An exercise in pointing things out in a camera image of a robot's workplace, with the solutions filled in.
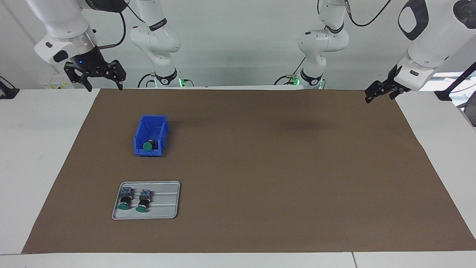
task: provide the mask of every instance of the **white panel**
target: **white panel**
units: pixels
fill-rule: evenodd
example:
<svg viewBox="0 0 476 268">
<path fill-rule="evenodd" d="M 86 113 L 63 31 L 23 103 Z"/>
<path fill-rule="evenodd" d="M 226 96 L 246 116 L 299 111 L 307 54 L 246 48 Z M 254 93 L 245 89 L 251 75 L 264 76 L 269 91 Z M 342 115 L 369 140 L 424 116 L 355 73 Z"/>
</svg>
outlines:
<svg viewBox="0 0 476 268">
<path fill-rule="evenodd" d="M 0 254 L 23 249 L 97 93 L 24 90 L 0 101 L 0 184 L 8 189 L 0 206 Z"/>
<path fill-rule="evenodd" d="M 358 268 L 474 268 L 476 251 L 355 253 Z"/>
<path fill-rule="evenodd" d="M 476 237 L 476 132 L 451 102 L 409 92 L 397 102 L 416 138 Z"/>
<path fill-rule="evenodd" d="M 351 253 L 41 254 L 0 256 L 8 268 L 355 268 Z"/>
</svg>

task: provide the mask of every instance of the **black cable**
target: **black cable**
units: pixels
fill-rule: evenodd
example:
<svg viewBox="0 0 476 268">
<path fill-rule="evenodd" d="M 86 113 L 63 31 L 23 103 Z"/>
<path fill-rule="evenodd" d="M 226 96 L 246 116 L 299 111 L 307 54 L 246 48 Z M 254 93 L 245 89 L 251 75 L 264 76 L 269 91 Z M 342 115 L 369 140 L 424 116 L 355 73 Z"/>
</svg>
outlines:
<svg viewBox="0 0 476 268">
<path fill-rule="evenodd" d="M 124 15 L 122 14 L 122 12 L 119 13 L 119 15 L 122 20 L 122 26 L 124 27 L 124 32 L 122 34 L 121 40 L 114 45 L 115 47 L 119 46 L 120 44 L 122 44 L 122 42 L 124 42 L 124 39 L 126 38 L 126 31 L 127 31 L 126 20 L 124 19 Z"/>
<path fill-rule="evenodd" d="M 472 87 L 474 87 L 474 86 L 476 86 L 476 84 L 474 84 L 474 85 L 472 85 L 472 86 L 470 86 L 470 87 L 467 87 L 467 88 L 465 88 L 465 89 L 462 89 L 462 90 L 453 91 L 453 92 L 451 92 L 450 94 L 458 93 L 458 92 L 463 92 L 463 91 L 468 90 L 468 89 L 470 89 L 470 88 L 472 88 Z"/>
<path fill-rule="evenodd" d="M 140 84 L 142 83 L 142 81 L 144 81 L 144 79 L 146 79 L 146 77 L 148 77 L 148 76 L 151 76 L 151 74 L 148 73 L 148 74 L 144 75 L 144 76 L 139 80 L 139 83 L 137 84 L 137 87 L 140 87 Z"/>
<path fill-rule="evenodd" d="M 293 75 L 296 74 L 296 72 L 299 70 L 299 68 L 301 67 L 302 63 L 306 60 L 306 57 L 304 57 L 304 59 L 302 59 L 301 63 L 299 64 L 299 66 L 296 68 L 296 70 L 294 71 Z"/>
<path fill-rule="evenodd" d="M 190 82 L 190 83 L 192 83 L 193 86 L 195 86 L 195 84 L 193 83 L 193 81 L 190 80 L 190 79 L 184 79 L 183 81 L 184 81 L 184 82 Z"/>
<path fill-rule="evenodd" d="M 132 12 L 132 14 L 134 14 L 134 16 L 136 16 L 136 18 L 139 19 L 139 21 L 143 22 L 143 23 L 146 23 L 145 21 L 143 21 L 135 12 L 134 10 L 132 10 L 132 8 L 130 8 L 129 4 L 127 5 L 127 7 L 129 8 L 129 10 Z"/>
<path fill-rule="evenodd" d="M 113 45 L 105 45 L 105 46 L 100 46 L 98 47 L 99 49 L 106 49 L 106 48 L 115 48 L 122 44 L 124 42 L 124 39 L 126 38 L 126 31 L 127 31 L 127 26 L 126 26 L 126 20 L 124 19 L 124 15 L 122 15 L 122 12 L 119 13 L 120 18 L 122 19 L 122 27 L 123 27 L 123 33 L 122 33 L 122 38 L 119 42 L 113 44 Z"/>
<path fill-rule="evenodd" d="M 473 63 L 466 71 L 464 71 L 447 89 L 443 91 L 436 91 L 435 94 L 440 100 L 449 100 L 451 92 L 466 80 L 472 73 L 476 71 L 476 62 Z"/>
<path fill-rule="evenodd" d="M 150 83 L 150 82 L 155 83 L 155 80 L 149 80 L 149 81 L 147 81 L 146 87 L 149 87 L 149 83 Z"/>
<path fill-rule="evenodd" d="M 326 83 L 327 83 L 327 82 L 326 82 L 326 80 L 325 80 L 325 79 L 322 79 L 322 81 L 324 81 L 324 85 L 322 86 L 322 89 L 325 89 L 325 87 L 326 87 Z"/>
<path fill-rule="evenodd" d="M 301 61 L 301 63 L 299 64 L 299 66 L 298 66 L 298 67 L 296 68 L 296 70 L 293 72 L 293 75 L 296 74 L 296 72 L 299 70 L 299 68 L 301 67 L 302 63 L 303 63 L 305 60 L 306 60 L 306 57 L 304 57 L 304 59 L 302 59 L 302 61 Z M 284 84 L 284 85 L 292 85 L 292 83 L 291 83 L 291 78 L 290 78 L 289 81 L 288 81 L 286 84 Z"/>
<path fill-rule="evenodd" d="M 3 76 L 0 75 L 0 78 L 3 79 L 3 80 L 5 80 L 7 83 L 9 83 L 12 88 L 16 88 L 16 87 L 15 87 L 12 83 L 10 83 L 10 81 L 8 81 L 5 77 L 3 77 Z"/>
<path fill-rule="evenodd" d="M 350 9 L 349 1 L 348 1 L 348 0 L 344 0 L 344 1 L 346 2 L 347 13 L 349 14 L 349 19 L 350 19 L 350 21 L 351 21 L 354 25 L 356 25 L 356 26 L 358 26 L 358 27 L 365 27 L 365 26 L 368 26 L 368 25 L 370 25 L 371 23 L 373 23 L 373 22 L 380 16 L 380 14 L 382 14 L 382 12 L 385 10 L 385 8 L 387 8 L 388 4 L 390 4 L 390 2 L 391 2 L 392 0 L 388 0 L 387 3 L 385 4 L 385 6 L 382 7 L 382 9 L 380 10 L 380 12 L 379 12 L 370 22 L 368 22 L 368 23 L 366 23 L 366 24 L 358 24 L 357 22 L 354 21 L 354 19 L 352 18 L 352 11 L 351 11 L 351 9 Z"/>
<path fill-rule="evenodd" d="M 276 82 L 274 82 L 273 85 L 274 85 L 274 86 L 277 85 L 279 81 L 281 81 L 282 79 L 285 79 L 285 78 L 287 78 L 287 77 L 288 77 L 287 75 L 283 75 L 283 76 L 279 77 L 279 78 L 276 80 Z"/>
</svg>

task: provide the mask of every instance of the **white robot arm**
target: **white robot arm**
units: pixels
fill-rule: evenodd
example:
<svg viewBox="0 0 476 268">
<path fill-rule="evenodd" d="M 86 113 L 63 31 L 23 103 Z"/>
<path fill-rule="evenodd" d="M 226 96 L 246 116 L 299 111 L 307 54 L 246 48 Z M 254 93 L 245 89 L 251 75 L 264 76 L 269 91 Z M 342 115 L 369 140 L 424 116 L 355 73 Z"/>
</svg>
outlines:
<svg viewBox="0 0 476 268">
<path fill-rule="evenodd" d="M 179 51 L 179 35 L 167 24 L 160 0 L 137 0 L 140 17 L 146 25 L 134 26 L 130 38 L 150 58 L 154 76 L 163 86 L 180 86 L 170 53 Z"/>
<path fill-rule="evenodd" d="M 344 29 L 344 0 L 321 0 L 317 8 L 325 29 L 305 32 L 298 40 L 299 49 L 307 58 L 300 73 L 307 82 L 306 88 L 316 88 L 322 79 L 326 59 L 321 54 L 342 50 L 349 44 L 349 34 Z"/>
<path fill-rule="evenodd" d="M 124 0 L 26 0 L 33 13 L 43 22 L 48 34 L 35 46 L 36 53 L 51 64 L 66 59 L 64 70 L 73 83 L 92 86 L 88 77 L 105 77 L 122 89 L 126 72 L 119 61 L 107 63 L 96 44 L 89 23 L 81 9 L 122 12 Z"/>
<path fill-rule="evenodd" d="M 476 34 L 476 0 L 410 0 L 398 24 L 413 42 L 387 80 L 375 81 L 366 89 L 367 103 L 386 93 L 395 99 L 419 90 L 438 66 Z"/>
</svg>

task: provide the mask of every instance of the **metal tray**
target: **metal tray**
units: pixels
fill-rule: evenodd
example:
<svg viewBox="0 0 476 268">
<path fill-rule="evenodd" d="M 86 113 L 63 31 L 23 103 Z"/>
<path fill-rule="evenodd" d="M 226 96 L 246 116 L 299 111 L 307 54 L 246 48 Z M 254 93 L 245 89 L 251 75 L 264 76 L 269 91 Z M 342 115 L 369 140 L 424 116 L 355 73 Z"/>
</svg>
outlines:
<svg viewBox="0 0 476 268">
<path fill-rule="evenodd" d="M 119 193 L 122 187 L 131 187 L 134 189 L 134 199 L 130 202 L 130 209 L 118 209 Z M 139 204 L 139 195 L 141 189 L 151 190 L 152 201 L 149 205 L 149 211 L 142 213 L 135 210 Z M 140 219 L 173 219 L 177 216 L 179 206 L 180 182 L 161 181 L 161 182 L 123 182 L 119 186 L 116 202 L 112 210 L 112 219 L 114 220 L 140 220 Z"/>
</svg>

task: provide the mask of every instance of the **black connector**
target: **black connector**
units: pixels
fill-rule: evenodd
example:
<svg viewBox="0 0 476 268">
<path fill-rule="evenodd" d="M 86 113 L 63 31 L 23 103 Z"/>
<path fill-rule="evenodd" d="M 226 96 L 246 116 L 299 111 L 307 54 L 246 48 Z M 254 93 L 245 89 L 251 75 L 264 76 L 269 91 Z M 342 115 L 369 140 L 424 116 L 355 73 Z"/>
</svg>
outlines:
<svg viewBox="0 0 476 268">
<path fill-rule="evenodd" d="M 0 90 L 3 92 L 3 95 L 0 95 L 0 100 L 11 100 L 20 92 L 20 89 L 9 88 L 2 81 L 0 81 Z"/>
</svg>

